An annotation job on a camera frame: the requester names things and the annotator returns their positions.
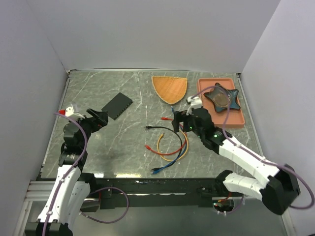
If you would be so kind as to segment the black network switch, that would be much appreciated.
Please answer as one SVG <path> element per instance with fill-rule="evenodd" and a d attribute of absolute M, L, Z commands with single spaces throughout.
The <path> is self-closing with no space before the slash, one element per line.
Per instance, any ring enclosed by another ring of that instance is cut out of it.
<path fill-rule="evenodd" d="M 111 119 L 116 120 L 132 103 L 132 99 L 119 92 L 101 110 L 106 111 Z"/>

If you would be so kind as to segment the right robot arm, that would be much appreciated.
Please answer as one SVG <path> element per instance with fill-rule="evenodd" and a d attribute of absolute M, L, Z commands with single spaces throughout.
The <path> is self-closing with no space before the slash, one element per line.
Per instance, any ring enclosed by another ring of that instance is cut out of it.
<path fill-rule="evenodd" d="M 279 166 L 241 144 L 230 133 L 214 125 L 204 108 L 175 111 L 172 125 L 179 131 L 180 123 L 185 132 L 192 131 L 209 150 L 225 157 L 248 172 L 244 177 L 226 170 L 216 180 L 215 190 L 221 196 L 229 192 L 248 195 L 263 202 L 274 214 L 282 215 L 299 196 L 300 188 L 294 169 L 289 165 Z"/>

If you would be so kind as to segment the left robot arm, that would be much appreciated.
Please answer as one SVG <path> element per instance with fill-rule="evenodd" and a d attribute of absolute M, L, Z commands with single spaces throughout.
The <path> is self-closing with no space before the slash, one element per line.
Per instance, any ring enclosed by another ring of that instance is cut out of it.
<path fill-rule="evenodd" d="M 68 120 L 63 128 L 63 146 L 57 177 L 48 200 L 35 222 L 25 226 L 27 236 L 71 236 L 72 228 L 85 198 L 97 193 L 93 174 L 82 172 L 92 133 L 108 124 L 106 111 L 87 109 L 89 117 L 75 112 L 73 107 L 58 111 L 57 116 Z"/>

